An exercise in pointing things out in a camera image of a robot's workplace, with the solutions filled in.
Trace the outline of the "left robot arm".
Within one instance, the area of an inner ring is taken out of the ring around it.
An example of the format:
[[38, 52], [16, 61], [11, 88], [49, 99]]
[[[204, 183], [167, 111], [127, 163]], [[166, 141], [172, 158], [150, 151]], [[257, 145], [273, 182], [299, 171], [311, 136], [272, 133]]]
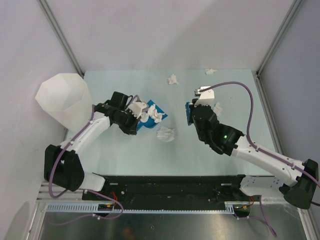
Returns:
[[49, 145], [45, 149], [44, 178], [48, 181], [50, 196], [59, 197], [52, 189], [57, 185], [64, 191], [93, 191], [98, 199], [107, 199], [111, 188], [105, 184], [105, 178], [84, 171], [81, 156], [112, 125], [117, 125], [124, 134], [136, 135], [141, 115], [147, 107], [137, 96], [129, 97], [115, 91], [111, 99], [92, 106], [89, 121], [70, 140], [58, 146]]

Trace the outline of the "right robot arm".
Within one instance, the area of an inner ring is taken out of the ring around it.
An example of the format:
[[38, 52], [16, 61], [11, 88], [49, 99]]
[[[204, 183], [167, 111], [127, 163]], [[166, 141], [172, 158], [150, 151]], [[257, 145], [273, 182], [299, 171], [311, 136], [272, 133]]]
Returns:
[[198, 139], [219, 155], [240, 158], [277, 177], [280, 186], [267, 188], [280, 192], [291, 205], [308, 210], [319, 184], [319, 165], [312, 159], [296, 160], [270, 151], [253, 142], [240, 130], [219, 122], [208, 105], [196, 100], [185, 104], [188, 125], [194, 125]]

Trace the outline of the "blue hand brush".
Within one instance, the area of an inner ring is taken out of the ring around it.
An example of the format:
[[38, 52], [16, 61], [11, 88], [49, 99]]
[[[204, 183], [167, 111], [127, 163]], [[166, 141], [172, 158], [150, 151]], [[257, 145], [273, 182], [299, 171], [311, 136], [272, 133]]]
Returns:
[[192, 104], [189, 101], [187, 101], [185, 104], [185, 110], [186, 110], [187, 125], [191, 126], [193, 124], [193, 120], [191, 117]]

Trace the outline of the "blue dustpan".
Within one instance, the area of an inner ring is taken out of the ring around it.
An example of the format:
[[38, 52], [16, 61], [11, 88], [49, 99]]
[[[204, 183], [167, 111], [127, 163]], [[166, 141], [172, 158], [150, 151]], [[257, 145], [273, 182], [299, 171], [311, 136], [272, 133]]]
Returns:
[[143, 111], [136, 130], [139, 131], [142, 127], [152, 129], [168, 115], [152, 100], [147, 102], [147, 110]]

